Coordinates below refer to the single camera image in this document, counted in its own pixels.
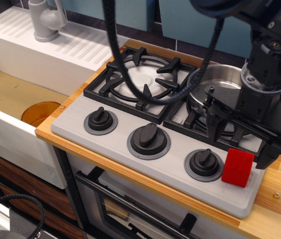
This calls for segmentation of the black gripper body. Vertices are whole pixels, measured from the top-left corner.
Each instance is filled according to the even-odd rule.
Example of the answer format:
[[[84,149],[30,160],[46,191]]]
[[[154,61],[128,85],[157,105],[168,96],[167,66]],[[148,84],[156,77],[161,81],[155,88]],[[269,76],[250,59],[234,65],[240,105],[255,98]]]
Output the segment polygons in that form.
[[[241,75],[240,79],[241,89],[205,88],[206,114],[213,104],[217,104],[227,123],[240,127],[264,144],[281,144],[281,84],[266,87],[250,74]]]

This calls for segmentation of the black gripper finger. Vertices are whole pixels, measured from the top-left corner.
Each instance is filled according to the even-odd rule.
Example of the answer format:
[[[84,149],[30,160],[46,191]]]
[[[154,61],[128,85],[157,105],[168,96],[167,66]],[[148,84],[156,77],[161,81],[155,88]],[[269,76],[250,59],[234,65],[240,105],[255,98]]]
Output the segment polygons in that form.
[[[211,142],[216,142],[224,132],[227,119],[221,108],[217,104],[213,104],[207,110],[206,116],[207,134]]]
[[[273,142],[272,144],[265,143],[260,151],[256,169],[268,168],[281,154],[281,144]]]

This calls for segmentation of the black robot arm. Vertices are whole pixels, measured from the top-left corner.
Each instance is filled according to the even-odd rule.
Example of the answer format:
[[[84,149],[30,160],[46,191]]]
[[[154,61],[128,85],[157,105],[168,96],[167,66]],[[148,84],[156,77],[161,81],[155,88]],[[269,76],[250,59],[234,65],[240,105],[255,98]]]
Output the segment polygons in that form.
[[[266,169],[281,155],[281,0],[194,0],[200,13],[236,17],[251,26],[252,50],[241,71],[242,87],[207,87],[207,132],[217,141],[228,122],[263,140],[256,159]]]

